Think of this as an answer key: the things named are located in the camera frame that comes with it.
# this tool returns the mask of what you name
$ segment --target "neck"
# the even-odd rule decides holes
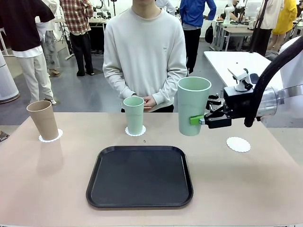
[[[153,19],[157,17],[161,13],[161,9],[159,9],[155,2],[152,1],[150,4],[138,4],[133,1],[132,6],[133,11],[138,16],[144,19]]]

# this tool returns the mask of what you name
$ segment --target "white doily coaster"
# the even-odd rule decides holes
[[[230,137],[227,139],[226,144],[230,149],[241,153],[248,152],[251,148],[250,143],[240,137]]]
[[[55,139],[53,139],[53,140],[44,140],[41,135],[39,136],[39,140],[41,142],[43,142],[43,143],[54,142],[54,141],[56,141],[57,139],[59,139],[63,135],[63,131],[61,129],[58,129],[58,133],[59,133],[58,137],[55,138]]]
[[[142,132],[140,134],[137,134],[137,135],[130,134],[129,131],[128,131],[128,127],[125,128],[125,132],[129,136],[142,136],[146,132],[146,127],[143,125]]]

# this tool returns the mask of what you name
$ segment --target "backpack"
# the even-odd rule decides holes
[[[205,41],[211,44],[213,42],[213,39],[214,39],[214,29],[213,29],[213,25],[210,25],[205,32]]]

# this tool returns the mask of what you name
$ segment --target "red plaid shirt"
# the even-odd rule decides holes
[[[89,0],[60,0],[65,22],[71,33],[87,32],[90,28],[88,18],[94,14]]]

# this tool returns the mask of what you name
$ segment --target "yellow jacket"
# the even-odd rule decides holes
[[[282,35],[293,28],[293,21],[297,17],[297,5],[295,0],[284,0],[284,9],[280,12],[274,35]]]

